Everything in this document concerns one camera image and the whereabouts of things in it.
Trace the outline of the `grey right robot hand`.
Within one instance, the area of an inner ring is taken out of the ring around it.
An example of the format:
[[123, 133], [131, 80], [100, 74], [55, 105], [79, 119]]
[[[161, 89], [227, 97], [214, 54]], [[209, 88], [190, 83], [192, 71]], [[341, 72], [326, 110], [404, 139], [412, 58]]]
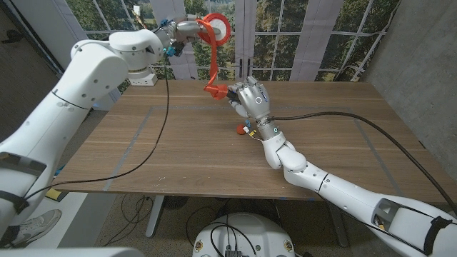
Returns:
[[271, 99], [265, 86], [252, 76], [244, 82], [228, 86], [230, 92], [236, 93], [238, 100], [229, 103], [244, 118], [252, 118], [257, 125], [263, 140], [269, 140], [281, 133], [279, 127], [270, 119]]

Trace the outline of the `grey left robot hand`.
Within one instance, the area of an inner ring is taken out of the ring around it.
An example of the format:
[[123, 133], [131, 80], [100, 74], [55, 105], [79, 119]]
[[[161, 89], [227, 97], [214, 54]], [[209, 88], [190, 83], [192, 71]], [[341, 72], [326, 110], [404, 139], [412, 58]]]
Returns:
[[200, 40], [199, 33], [209, 33], [198, 18], [193, 14], [168, 16], [161, 21], [154, 33], [159, 37], [165, 49], [173, 47], [176, 51], [181, 51], [188, 43]]

